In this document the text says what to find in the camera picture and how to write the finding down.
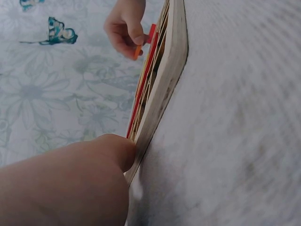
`hand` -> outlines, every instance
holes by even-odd
[[[130,59],[134,59],[135,47],[148,38],[141,26],[144,11],[145,0],[118,0],[104,23],[112,46]]]
[[[104,135],[4,167],[0,225],[123,226],[134,158],[133,142]]]

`fingernail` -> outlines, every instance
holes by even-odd
[[[144,42],[144,37],[143,37],[143,36],[138,36],[138,37],[136,37],[133,41],[134,41],[134,43],[135,43],[136,45],[142,45],[143,42]]]

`blue butterfly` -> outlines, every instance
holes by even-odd
[[[27,11],[38,3],[43,3],[45,0],[20,0],[20,5],[23,11]]]
[[[39,43],[40,45],[55,45],[58,43],[74,44],[78,38],[78,35],[72,28],[65,28],[65,24],[59,22],[54,17],[49,17],[48,29],[48,40],[38,42],[21,41],[20,43]]]

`bedsheet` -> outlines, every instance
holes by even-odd
[[[142,66],[110,45],[114,0],[0,0],[0,166],[125,135]],[[163,1],[148,0],[142,25]]]

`child's hand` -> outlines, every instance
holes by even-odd
[[[135,47],[148,38],[141,26],[144,10],[145,0],[118,0],[104,23],[113,47],[130,59],[134,59]]]

